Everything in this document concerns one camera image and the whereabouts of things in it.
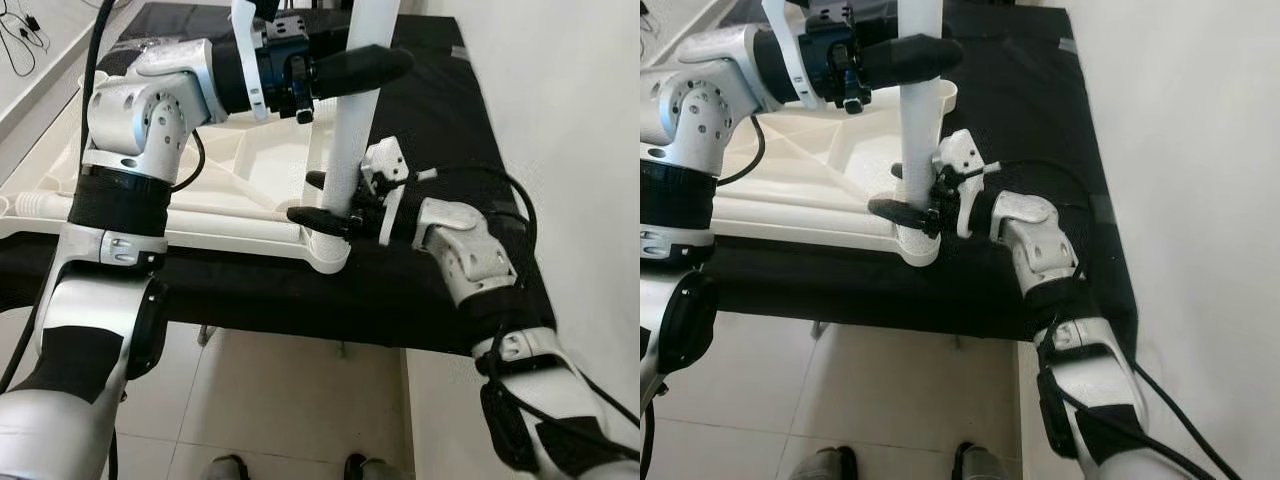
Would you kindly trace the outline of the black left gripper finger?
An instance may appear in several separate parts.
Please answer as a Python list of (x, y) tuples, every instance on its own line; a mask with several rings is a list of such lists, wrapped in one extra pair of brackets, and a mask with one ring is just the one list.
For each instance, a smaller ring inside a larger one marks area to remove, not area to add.
[(959, 67), (960, 42), (913, 35), (891, 38), (861, 50), (861, 83), (869, 90), (932, 81)]
[(334, 99), (379, 90), (407, 76), (413, 64), (411, 51), (381, 45), (335, 52), (314, 63), (311, 96)]

